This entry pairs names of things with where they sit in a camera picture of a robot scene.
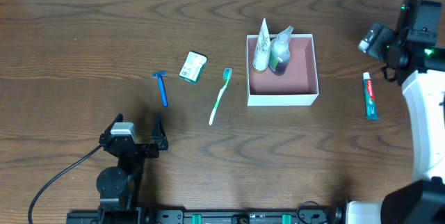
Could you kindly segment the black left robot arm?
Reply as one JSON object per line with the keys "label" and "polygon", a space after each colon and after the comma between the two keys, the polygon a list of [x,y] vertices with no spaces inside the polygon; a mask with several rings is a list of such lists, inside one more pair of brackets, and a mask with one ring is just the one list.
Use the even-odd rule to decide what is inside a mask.
{"label": "black left robot arm", "polygon": [[98,175],[96,187],[100,194],[99,223],[154,223],[155,213],[138,204],[138,193],[146,159],[159,157],[168,149],[168,140],[157,115],[151,133],[152,142],[137,144],[134,123],[124,122],[120,113],[99,138],[106,152],[118,159]]}

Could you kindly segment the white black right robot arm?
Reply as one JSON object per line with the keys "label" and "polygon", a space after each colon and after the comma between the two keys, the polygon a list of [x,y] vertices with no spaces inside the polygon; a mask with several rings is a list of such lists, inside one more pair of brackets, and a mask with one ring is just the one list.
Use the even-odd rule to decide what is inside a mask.
{"label": "white black right robot arm", "polygon": [[410,114],[412,183],[381,202],[351,201],[346,223],[444,222],[444,48],[436,45],[440,2],[404,0],[396,29],[372,25],[359,43],[402,89]]}

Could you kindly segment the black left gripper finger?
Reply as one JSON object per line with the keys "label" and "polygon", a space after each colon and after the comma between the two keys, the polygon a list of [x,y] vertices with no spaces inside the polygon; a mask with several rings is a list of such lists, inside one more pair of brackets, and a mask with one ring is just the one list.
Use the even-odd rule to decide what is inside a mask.
{"label": "black left gripper finger", "polygon": [[160,113],[158,113],[155,117],[151,132],[151,138],[154,140],[155,143],[167,142],[167,137],[162,124],[162,116]]}
{"label": "black left gripper finger", "polygon": [[122,121],[123,121],[123,115],[121,113],[118,113],[115,119],[112,121],[112,123],[105,129],[104,134],[110,134],[114,124]]}

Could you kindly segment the green Colgate toothpaste tube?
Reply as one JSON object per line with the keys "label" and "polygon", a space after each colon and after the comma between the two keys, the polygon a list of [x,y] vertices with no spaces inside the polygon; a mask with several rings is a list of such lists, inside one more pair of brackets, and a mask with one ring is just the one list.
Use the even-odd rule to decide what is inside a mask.
{"label": "green Colgate toothpaste tube", "polygon": [[371,76],[368,72],[363,73],[363,84],[364,84],[364,99],[366,107],[366,119],[367,120],[377,120],[378,111],[375,103],[375,96],[373,92],[373,83]]}

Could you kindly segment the clear mouthwash bottle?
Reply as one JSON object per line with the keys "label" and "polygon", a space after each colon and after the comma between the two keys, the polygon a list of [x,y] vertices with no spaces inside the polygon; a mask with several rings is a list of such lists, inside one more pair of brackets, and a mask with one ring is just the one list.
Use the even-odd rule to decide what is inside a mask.
{"label": "clear mouthwash bottle", "polygon": [[285,73],[286,67],[291,59],[289,43],[291,41],[293,30],[294,28],[289,26],[271,41],[268,66],[277,76],[281,76]]}

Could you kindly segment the white shampoo tube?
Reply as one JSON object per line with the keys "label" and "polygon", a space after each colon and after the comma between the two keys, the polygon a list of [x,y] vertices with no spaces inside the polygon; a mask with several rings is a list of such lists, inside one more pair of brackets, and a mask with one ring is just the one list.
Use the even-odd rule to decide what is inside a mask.
{"label": "white shampoo tube", "polygon": [[268,68],[270,58],[270,35],[266,19],[261,23],[260,32],[257,38],[254,58],[252,61],[253,68],[258,72],[263,72]]}

